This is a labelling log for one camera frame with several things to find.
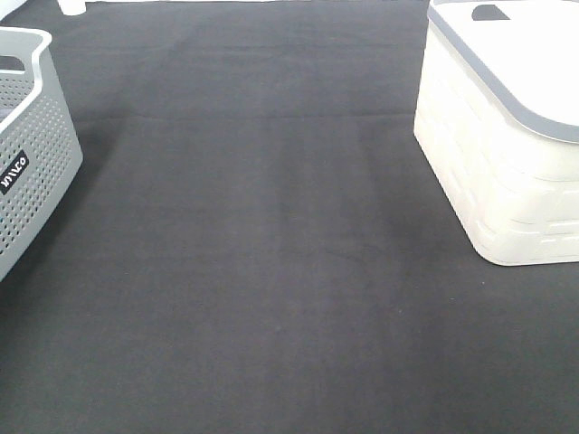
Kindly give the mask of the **grey perforated plastic basket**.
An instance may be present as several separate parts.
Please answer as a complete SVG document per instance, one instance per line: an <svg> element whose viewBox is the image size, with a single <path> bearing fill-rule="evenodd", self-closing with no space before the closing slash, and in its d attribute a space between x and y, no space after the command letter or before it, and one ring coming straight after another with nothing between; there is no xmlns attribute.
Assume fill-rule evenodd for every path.
<svg viewBox="0 0 579 434"><path fill-rule="evenodd" d="M54 68L52 36L4 27L1 54L1 274L6 276L51 217L83 159Z"/></svg>

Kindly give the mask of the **black table cloth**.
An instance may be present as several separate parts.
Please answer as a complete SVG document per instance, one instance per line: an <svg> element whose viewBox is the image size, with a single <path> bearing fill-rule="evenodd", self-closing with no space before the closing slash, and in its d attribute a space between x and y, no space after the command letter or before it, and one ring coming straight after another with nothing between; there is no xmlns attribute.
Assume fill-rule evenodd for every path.
<svg viewBox="0 0 579 434"><path fill-rule="evenodd" d="M424 1L29 1L83 163L1 284L4 433L575 433L578 267L478 255Z"/></svg>

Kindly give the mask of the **white cylindrical object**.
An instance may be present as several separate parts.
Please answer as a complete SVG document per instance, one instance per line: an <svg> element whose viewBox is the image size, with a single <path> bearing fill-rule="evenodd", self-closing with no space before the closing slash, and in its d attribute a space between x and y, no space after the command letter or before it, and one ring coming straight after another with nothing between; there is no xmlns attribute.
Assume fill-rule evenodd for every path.
<svg viewBox="0 0 579 434"><path fill-rule="evenodd" d="M57 3L66 16L81 15L87 10L85 0L57 0Z"/></svg>

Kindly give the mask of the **white plastic basket grey rim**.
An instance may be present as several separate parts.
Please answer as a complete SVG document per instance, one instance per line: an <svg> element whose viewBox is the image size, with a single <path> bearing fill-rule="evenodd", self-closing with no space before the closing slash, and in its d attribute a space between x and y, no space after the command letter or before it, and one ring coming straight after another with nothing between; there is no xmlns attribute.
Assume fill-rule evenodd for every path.
<svg viewBox="0 0 579 434"><path fill-rule="evenodd" d="M578 258L578 4L432 1L414 135L474 250Z"/></svg>

